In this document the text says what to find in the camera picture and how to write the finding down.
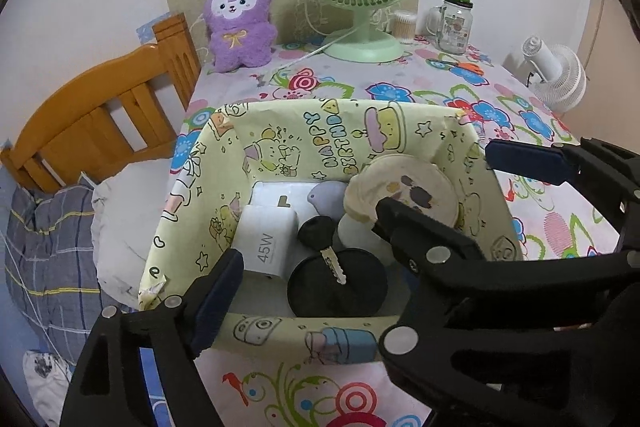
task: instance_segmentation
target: star illustration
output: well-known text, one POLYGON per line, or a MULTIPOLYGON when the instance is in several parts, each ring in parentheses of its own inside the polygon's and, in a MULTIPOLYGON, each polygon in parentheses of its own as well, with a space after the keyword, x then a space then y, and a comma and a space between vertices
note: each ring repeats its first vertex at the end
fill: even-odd
POLYGON ((200 252, 200 257, 196 259, 196 264, 200 267, 200 271, 204 271, 205 268, 209 267, 209 254, 200 252))
POLYGON ((424 138, 430 132, 433 132, 433 129, 431 129, 431 120, 423 122, 423 123, 419 123, 418 124, 418 130, 415 132, 415 134, 419 134, 420 136, 422 136, 424 138))

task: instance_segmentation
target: floral tablecloth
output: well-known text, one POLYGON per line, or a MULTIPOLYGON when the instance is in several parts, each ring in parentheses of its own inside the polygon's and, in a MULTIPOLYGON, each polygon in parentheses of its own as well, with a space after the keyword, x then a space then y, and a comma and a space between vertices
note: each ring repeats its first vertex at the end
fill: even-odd
MULTIPOLYGON (((575 142, 559 118, 508 71, 470 46, 466 55, 440 53, 417 38, 385 64, 343 62, 324 54, 279 70, 316 47, 273 49, 263 68, 217 74, 205 65, 178 136, 177 175, 215 108, 225 103, 298 98, 352 98, 431 103, 462 108, 480 136, 540 145, 575 142)), ((569 185, 496 172, 525 259, 612 251, 618 234, 569 185)), ((227 425, 420 426, 428 409, 386 378, 380 363, 342 367, 248 360, 209 349, 200 374, 227 425)))

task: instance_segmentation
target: stuffed animal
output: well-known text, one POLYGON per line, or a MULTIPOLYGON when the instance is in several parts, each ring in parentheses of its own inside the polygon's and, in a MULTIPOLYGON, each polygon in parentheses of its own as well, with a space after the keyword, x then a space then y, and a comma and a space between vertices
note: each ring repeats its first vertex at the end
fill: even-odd
POLYGON ((257 68, 271 61, 278 31, 269 22, 270 4, 271 0, 206 1, 203 15, 211 33, 209 49, 216 55, 215 71, 257 68))

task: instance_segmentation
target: gold bow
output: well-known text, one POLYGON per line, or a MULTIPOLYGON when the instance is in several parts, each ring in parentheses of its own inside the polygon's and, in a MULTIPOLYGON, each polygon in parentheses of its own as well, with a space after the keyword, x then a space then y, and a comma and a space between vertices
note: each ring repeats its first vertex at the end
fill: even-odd
POLYGON ((240 30, 236 33, 225 33, 224 35, 222 35, 222 38, 225 39, 225 41, 231 42, 231 45, 229 46, 229 49, 231 49, 234 46, 242 46, 242 42, 240 42, 240 39, 246 37, 246 35, 246 30, 240 30))

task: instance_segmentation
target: wooden headboard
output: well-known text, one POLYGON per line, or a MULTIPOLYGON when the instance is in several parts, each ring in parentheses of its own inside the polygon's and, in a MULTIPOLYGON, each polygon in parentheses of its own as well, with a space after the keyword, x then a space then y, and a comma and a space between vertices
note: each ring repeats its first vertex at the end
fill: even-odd
POLYGON ((200 74, 200 62, 182 14, 153 28, 158 44, 146 44, 109 60, 62 86, 29 119, 13 148, 0 160, 25 188, 56 192, 78 181, 80 172, 101 182, 126 165, 171 158, 175 132, 148 82, 167 73, 187 108, 200 74), (119 99, 146 148, 134 152, 105 104, 119 99))

